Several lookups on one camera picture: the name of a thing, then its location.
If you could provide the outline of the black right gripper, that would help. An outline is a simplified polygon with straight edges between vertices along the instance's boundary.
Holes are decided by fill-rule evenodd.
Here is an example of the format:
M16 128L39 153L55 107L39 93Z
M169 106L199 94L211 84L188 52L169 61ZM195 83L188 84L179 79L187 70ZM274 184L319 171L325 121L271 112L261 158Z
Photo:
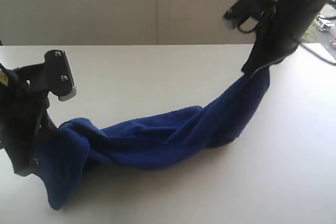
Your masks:
M275 14L262 41L256 40L241 68L252 78L296 51L303 34L327 0L277 0Z

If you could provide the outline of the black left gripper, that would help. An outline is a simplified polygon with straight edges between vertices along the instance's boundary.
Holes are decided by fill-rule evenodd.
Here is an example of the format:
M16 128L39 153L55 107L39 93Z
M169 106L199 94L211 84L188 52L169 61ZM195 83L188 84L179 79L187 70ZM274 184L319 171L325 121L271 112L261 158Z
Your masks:
M12 70L1 66L1 149L21 177L36 172L35 145L51 140L56 132L47 112L50 103L44 66Z

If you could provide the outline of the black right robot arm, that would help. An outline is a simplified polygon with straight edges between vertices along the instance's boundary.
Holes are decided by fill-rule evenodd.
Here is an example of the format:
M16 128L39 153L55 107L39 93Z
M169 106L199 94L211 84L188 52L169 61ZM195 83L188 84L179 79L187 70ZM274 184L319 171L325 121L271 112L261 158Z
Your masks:
M256 40L242 66L244 74L281 63L299 47L314 18L328 0L277 0L257 27Z

